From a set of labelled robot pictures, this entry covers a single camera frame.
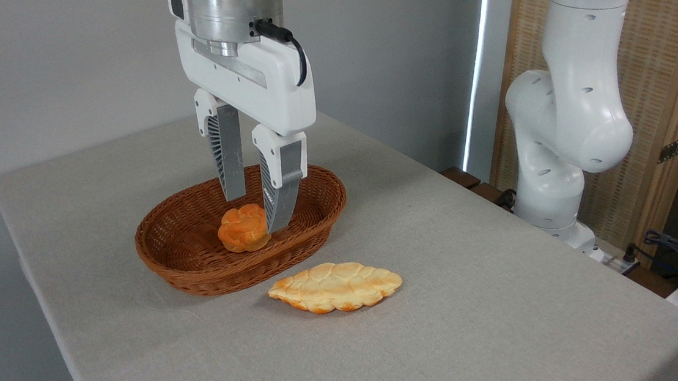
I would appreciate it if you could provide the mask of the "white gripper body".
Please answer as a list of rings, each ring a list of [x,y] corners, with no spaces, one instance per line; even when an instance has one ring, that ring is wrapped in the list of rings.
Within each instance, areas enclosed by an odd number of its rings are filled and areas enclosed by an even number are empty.
[[[188,24],[176,20],[174,30],[185,74],[203,90],[279,135],[299,133],[317,119],[312,74],[297,86],[302,62],[293,46],[262,37],[225,57],[193,38]]]

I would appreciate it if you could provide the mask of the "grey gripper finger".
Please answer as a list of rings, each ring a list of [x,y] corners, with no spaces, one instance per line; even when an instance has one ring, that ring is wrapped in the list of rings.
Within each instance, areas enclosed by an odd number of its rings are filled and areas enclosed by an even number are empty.
[[[260,151],[262,197],[268,232],[290,223],[297,203],[298,184],[308,174],[307,137],[304,132],[282,137],[264,125],[252,130],[252,141]]]
[[[194,102],[199,133],[209,142],[224,197],[232,201],[245,196],[245,166],[237,109],[203,89],[196,91]]]

